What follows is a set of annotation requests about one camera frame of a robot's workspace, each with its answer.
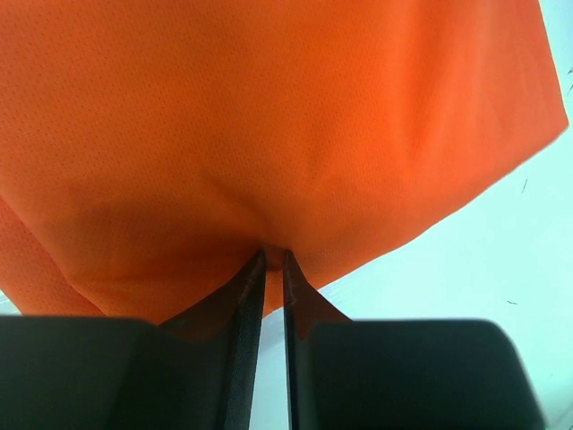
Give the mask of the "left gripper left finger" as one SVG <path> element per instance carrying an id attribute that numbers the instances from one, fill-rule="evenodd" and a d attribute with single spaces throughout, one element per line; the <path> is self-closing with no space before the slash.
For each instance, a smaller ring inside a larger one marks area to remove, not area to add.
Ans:
<path id="1" fill-rule="evenodd" d="M 4 429 L 245 429 L 266 262 L 153 325 L 104 317 L 3 316 Z"/>

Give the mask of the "orange t shirt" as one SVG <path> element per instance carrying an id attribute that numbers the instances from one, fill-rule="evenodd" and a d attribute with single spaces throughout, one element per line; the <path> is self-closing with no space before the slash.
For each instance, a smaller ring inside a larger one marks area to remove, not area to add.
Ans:
<path id="1" fill-rule="evenodd" d="M 536 1 L 4 1 L 1 288 L 162 323 L 263 250 L 271 312 L 567 125 Z"/>

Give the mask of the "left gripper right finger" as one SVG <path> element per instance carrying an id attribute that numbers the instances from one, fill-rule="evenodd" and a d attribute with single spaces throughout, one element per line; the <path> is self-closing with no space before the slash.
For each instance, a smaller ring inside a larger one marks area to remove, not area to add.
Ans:
<path id="1" fill-rule="evenodd" d="M 485 320 L 355 321 L 283 269 L 294 429 L 542 429 L 508 335 Z"/>

